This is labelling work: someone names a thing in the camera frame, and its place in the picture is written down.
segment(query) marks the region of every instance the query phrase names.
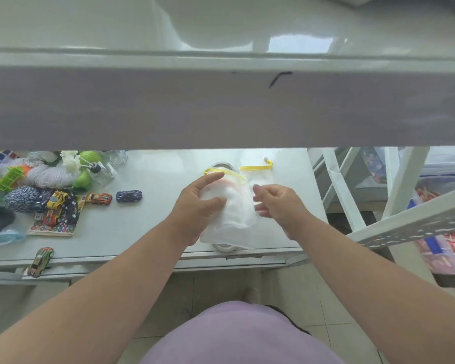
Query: yellow toy car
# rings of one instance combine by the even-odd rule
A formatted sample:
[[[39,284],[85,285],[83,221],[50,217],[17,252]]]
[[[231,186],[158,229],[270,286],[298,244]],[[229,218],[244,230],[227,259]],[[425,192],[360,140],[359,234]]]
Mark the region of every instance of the yellow toy car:
[[[61,206],[69,197],[66,192],[62,192],[60,190],[56,190],[54,194],[49,198],[47,202],[47,208],[50,210],[56,210]]]

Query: hand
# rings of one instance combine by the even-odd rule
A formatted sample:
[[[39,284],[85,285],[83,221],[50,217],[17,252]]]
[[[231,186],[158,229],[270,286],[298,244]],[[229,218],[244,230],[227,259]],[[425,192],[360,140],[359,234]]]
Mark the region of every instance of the hand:
[[[174,208],[166,221],[174,227],[187,245],[194,245],[201,232],[209,224],[212,216],[224,208],[226,197],[217,196],[209,200],[199,198],[200,191],[206,185],[219,180],[224,172],[214,172],[199,177],[196,181],[185,187],[180,193]]]
[[[273,218],[292,240],[298,240],[310,212],[293,189],[281,185],[253,186],[255,206],[261,217]]]

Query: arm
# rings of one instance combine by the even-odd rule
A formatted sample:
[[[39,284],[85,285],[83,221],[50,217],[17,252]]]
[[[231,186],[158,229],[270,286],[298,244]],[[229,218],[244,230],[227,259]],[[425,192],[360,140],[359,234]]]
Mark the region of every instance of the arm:
[[[310,214],[296,193],[255,185],[257,211],[297,240],[392,364],[455,364],[455,298]]]
[[[170,215],[129,249],[2,333],[0,364],[116,363],[185,248],[224,207],[225,199],[198,197],[223,175],[190,184]]]

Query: person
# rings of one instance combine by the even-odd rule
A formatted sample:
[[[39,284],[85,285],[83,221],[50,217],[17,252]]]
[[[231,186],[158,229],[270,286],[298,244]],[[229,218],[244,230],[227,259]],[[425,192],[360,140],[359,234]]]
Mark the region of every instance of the person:
[[[226,202],[200,200],[224,173],[182,190],[169,216],[135,244],[0,335],[0,364],[113,364],[146,318],[183,251]],[[279,185],[254,188],[328,286],[392,364],[455,364],[455,298],[318,220]],[[163,337],[146,363],[342,363],[280,312],[240,301],[214,306]]]

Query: green ball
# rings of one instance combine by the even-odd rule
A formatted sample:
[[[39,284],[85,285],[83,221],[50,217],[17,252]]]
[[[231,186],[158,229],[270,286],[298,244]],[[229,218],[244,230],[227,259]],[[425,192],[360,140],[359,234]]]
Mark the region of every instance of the green ball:
[[[93,150],[85,150],[79,155],[79,160],[81,161],[81,165],[89,165],[86,161],[90,163],[101,162],[101,156]]]
[[[83,168],[81,174],[73,182],[74,188],[87,188],[91,184],[91,176],[89,176],[88,171]]]

